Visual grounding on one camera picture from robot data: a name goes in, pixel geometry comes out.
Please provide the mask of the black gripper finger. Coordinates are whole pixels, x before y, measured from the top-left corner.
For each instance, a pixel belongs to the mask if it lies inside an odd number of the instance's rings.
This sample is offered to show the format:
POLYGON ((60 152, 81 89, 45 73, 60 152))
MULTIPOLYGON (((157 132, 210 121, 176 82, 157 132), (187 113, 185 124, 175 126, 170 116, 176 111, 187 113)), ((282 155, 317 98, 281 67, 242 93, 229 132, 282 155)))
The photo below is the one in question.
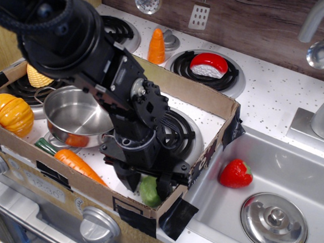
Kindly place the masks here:
POLYGON ((162 173, 156 181, 156 191, 161 201, 164 201, 173 192, 177 182, 171 173, 162 173))
POLYGON ((115 163, 114 169, 117 177, 119 178, 120 182, 131 192, 134 192, 137 187, 138 183, 141 179, 141 173, 123 165, 121 163, 115 163))

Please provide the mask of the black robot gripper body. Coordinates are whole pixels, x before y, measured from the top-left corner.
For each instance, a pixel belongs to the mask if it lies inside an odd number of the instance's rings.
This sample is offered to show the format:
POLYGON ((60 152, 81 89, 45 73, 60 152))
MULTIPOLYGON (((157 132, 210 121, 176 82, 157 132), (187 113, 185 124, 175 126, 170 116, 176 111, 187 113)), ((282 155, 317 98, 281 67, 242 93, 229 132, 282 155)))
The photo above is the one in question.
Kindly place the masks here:
POLYGON ((113 167, 121 163, 157 179, 162 173, 171 173, 177 184, 188 185, 191 165, 186 158, 191 152, 193 131, 159 128, 144 135, 141 140, 128 139, 114 131, 103 139, 99 150, 113 167))

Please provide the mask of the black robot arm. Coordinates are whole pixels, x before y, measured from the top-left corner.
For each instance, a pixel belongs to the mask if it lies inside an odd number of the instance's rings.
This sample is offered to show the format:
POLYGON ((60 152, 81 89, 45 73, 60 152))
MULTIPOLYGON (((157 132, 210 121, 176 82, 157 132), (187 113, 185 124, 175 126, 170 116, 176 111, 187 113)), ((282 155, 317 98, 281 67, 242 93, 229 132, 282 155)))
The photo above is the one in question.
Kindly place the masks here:
POLYGON ((180 171, 185 162, 174 154, 183 128, 167 97, 102 20, 83 0, 0 0, 0 26, 15 32, 28 63, 91 94, 109 113, 114 136, 100 151, 120 181, 134 191, 140 174, 155 176, 164 200, 188 180, 180 171))

